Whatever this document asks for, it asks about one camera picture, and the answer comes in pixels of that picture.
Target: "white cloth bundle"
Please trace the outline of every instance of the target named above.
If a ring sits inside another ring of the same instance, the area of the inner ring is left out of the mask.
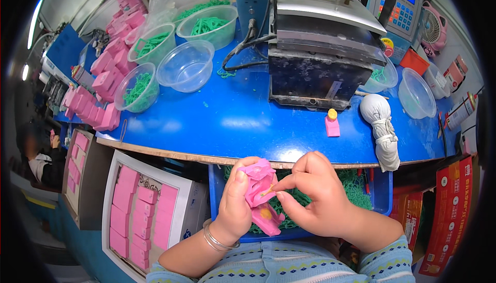
[[[360,103],[363,118],[372,125],[375,138],[375,155],[379,159],[382,172],[397,170],[398,137],[391,124],[391,108],[386,99],[378,94],[366,95]]]

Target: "silver bangle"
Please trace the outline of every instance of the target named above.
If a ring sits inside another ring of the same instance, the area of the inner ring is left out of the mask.
[[[234,245],[232,246],[227,246],[227,245],[224,245],[222,243],[220,243],[217,239],[215,239],[212,234],[210,233],[210,224],[212,223],[212,219],[209,218],[208,220],[206,220],[204,223],[203,223],[203,237],[205,238],[205,240],[207,241],[208,245],[210,245],[213,249],[215,249],[216,251],[218,252],[222,252],[222,253],[226,253],[226,252],[229,252],[231,251],[232,249],[234,248],[238,248],[239,247],[239,240],[236,241],[234,243]],[[221,248],[223,249],[226,249],[225,251],[223,250],[220,250],[218,248],[216,248],[212,242],[217,245],[217,246],[220,246]]]

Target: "fingernail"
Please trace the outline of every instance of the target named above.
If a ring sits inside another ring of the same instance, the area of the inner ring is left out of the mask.
[[[276,192],[277,199],[279,199],[280,202],[284,201],[284,195],[281,192]]]
[[[243,171],[236,171],[236,178],[234,180],[238,183],[243,183],[245,181],[245,173]]]

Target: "fluorescent light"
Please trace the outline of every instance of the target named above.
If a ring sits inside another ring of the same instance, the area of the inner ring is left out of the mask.
[[[29,35],[28,35],[28,49],[30,49],[31,46],[33,45],[34,28],[36,26],[36,19],[38,19],[38,13],[40,13],[40,7],[42,2],[43,0],[40,0],[38,2],[38,5],[36,5],[36,8],[34,9],[33,18],[31,19],[31,26],[29,27]]]
[[[22,80],[25,81],[28,78],[29,66],[28,64],[24,65],[24,69],[22,70]]]

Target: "small fan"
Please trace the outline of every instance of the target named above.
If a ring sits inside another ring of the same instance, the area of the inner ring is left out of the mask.
[[[427,56],[435,57],[446,45],[446,31],[448,22],[432,6],[425,1],[422,5],[425,16],[422,20],[424,25],[422,33],[422,46]]]

